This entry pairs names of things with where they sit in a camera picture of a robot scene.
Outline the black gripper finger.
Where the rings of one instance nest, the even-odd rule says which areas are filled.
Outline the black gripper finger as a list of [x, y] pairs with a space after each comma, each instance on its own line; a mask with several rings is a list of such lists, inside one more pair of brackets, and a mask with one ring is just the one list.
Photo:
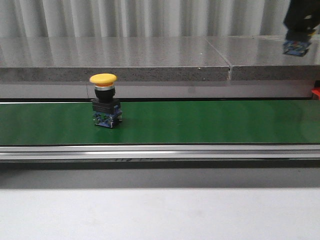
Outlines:
[[291, 0], [283, 20], [287, 30], [293, 30], [303, 15], [303, 0]]
[[297, 32], [308, 32], [320, 24], [320, 1], [298, 0], [296, 23], [294, 30]]

